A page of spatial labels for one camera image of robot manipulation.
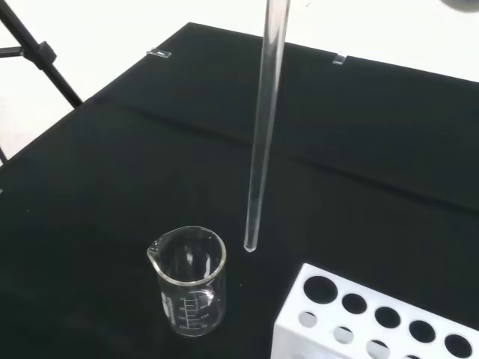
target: beaker rim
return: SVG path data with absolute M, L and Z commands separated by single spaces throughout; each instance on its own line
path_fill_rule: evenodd
M 175 286 L 199 286 L 201 284 L 208 283 L 209 281 L 214 279 L 222 271 L 222 269 L 223 269 L 223 267 L 225 266 L 225 263 L 226 263 L 226 246 L 225 246 L 223 240 L 215 232 L 213 232 L 212 230 L 209 230 L 208 228 L 205 228 L 205 227 L 201 227 L 201 226 L 179 227 L 179 228 L 176 228 L 174 230 L 170 230 L 169 232 L 161 235 L 155 242 L 158 242 L 163 236 L 166 236 L 166 235 L 168 235 L 172 232 L 176 232 L 178 230 L 186 230 L 186 229 L 189 229 L 189 228 L 197 228 L 199 230 L 204 230 L 206 232 L 211 233 L 215 237 L 216 241 L 218 241 L 219 246 L 222 249 L 222 258 L 221 258 L 221 261 L 219 262 L 218 266 L 216 267 L 216 269 L 210 275 L 208 275 L 208 277 L 200 279 L 200 280 L 193 280 L 193 281 L 190 281 L 190 282 L 184 282 L 184 281 L 181 281 L 181 280 L 173 279 L 172 277 L 169 277 L 164 271 L 162 271 L 161 268 L 158 266 L 158 263 L 156 263 L 154 258 L 152 258 L 152 256 L 150 255 L 150 249 L 148 248 L 147 255 L 148 255 L 148 258 L 151 261 L 151 264 L 153 264 L 153 267 L 155 268 L 156 273 L 162 279 L 166 280 L 167 282 L 169 282 L 171 284 L 174 284 Z

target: glass tube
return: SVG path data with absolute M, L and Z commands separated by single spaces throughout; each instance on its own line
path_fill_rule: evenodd
M 257 246 L 290 0 L 268 0 L 249 178 L 245 249 Z

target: table surface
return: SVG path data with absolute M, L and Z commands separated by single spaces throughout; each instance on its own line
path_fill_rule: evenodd
M 248 254 L 261 39 L 188 24 L 160 48 L 0 172 L 9 358 L 267 358 L 303 262 L 479 329 L 477 84 L 288 44 Z M 145 256 L 184 225 L 228 251 L 225 321 L 193 340 Z

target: rack hole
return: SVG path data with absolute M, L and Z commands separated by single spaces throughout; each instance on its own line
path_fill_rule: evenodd
M 444 340 L 446 349 L 457 358 L 469 358 L 472 355 L 471 344 L 466 338 L 457 334 L 451 334 Z
M 354 334 L 346 327 L 337 327 L 333 330 L 332 335 L 341 344 L 350 344 L 354 340 Z
M 401 324 L 401 318 L 397 311 L 390 307 L 378 308 L 374 314 L 376 321 L 384 328 L 396 328 Z
M 299 322 L 303 327 L 312 328 L 317 323 L 317 317 L 312 312 L 302 312 L 299 314 Z
M 352 314 L 362 314 L 366 311 L 367 304 L 360 295 L 351 293 L 343 297 L 343 307 Z
M 318 304 L 329 304 L 338 297 L 336 284 L 321 276 L 311 277 L 305 281 L 304 291 L 309 299 Z
M 416 320 L 409 325 L 412 337 L 421 343 L 431 343 L 436 338 L 436 332 L 429 323 Z
M 380 340 L 370 340 L 366 344 L 366 352 L 373 359 L 388 359 L 391 352 L 386 344 Z

